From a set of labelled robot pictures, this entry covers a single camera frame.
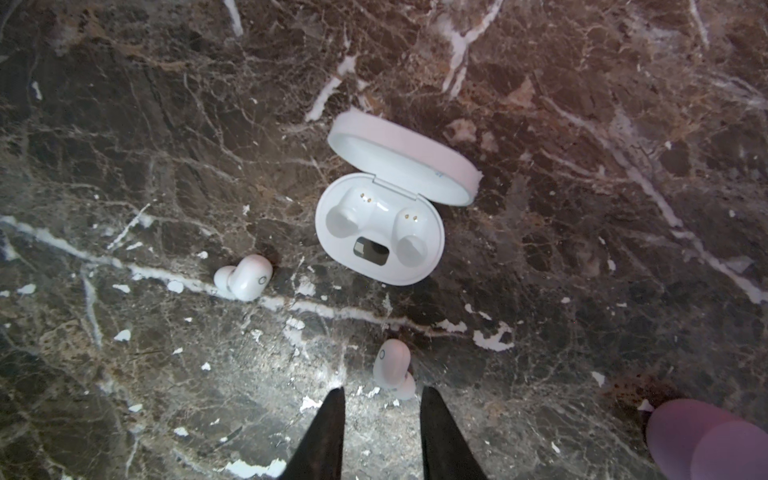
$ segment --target marble surface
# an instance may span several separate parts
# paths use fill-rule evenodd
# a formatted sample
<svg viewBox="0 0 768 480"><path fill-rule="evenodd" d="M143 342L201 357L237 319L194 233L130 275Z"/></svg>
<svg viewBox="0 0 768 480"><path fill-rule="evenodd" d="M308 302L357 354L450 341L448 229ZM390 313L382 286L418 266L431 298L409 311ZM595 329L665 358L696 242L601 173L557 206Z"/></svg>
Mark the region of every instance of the marble surface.
<svg viewBox="0 0 768 480"><path fill-rule="evenodd" d="M338 385L344 478L421 478L393 336L489 478L662 478L643 399L768 427L764 2L0 5L0 478L275 475ZM349 108L484 174L416 285L318 243Z"/></svg>

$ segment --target pink rounded object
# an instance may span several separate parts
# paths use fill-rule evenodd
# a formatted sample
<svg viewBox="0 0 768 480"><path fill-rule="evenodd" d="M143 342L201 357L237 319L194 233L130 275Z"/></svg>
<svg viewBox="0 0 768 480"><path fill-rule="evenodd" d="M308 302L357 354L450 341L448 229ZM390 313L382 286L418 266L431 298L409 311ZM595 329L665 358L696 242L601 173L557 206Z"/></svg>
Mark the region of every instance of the pink rounded object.
<svg viewBox="0 0 768 480"><path fill-rule="evenodd" d="M664 403L650 416L646 436L670 480L768 480L768 434L716 406Z"/></svg>

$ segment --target earbud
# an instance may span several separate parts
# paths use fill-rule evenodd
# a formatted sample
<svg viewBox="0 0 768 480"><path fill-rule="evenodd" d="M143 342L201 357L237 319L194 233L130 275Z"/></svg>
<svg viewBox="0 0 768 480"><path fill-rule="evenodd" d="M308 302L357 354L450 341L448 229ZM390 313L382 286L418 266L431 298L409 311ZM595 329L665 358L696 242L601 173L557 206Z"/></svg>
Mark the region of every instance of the earbud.
<svg viewBox="0 0 768 480"><path fill-rule="evenodd" d="M407 400L413 397L416 386L408 372L411 363L411 351L397 339L389 339L376 354L373 363L373 379L385 389L397 389L395 397Z"/></svg>
<svg viewBox="0 0 768 480"><path fill-rule="evenodd" d="M405 208L397 213L392 229L395 255L405 266L419 266L427 257L427 244L423 240L427 216L417 210Z"/></svg>
<svg viewBox="0 0 768 480"><path fill-rule="evenodd" d="M250 302L258 298L272 278L272 264L261 255L243 258L237 267L222 266L214 275L219 290L232 293L235 298Z"/></svg>
<svg viewBox="0 0 768 480"><path fill-rule="evenodd" d="M338 205L328 211L326 227L337 238L351 237L360 231L376 208L370 192L353 188L346 192Z"/></svg>

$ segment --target open earbud case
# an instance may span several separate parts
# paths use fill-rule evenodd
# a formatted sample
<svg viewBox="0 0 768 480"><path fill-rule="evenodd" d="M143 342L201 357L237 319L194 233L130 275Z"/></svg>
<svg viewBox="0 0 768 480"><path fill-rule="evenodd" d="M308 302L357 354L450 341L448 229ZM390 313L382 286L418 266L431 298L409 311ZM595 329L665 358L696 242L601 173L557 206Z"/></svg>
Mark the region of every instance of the open earbud case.
<svg viewBox="0 0 768 480"><path fill-rule="evenodd" d="M365 173L334 181L317 204L315 229L337 262L390 285L411 285L437 266L445 246L431 201L472 203L482 174L461 154L359 111L339 115L331 148Z"/></svg>

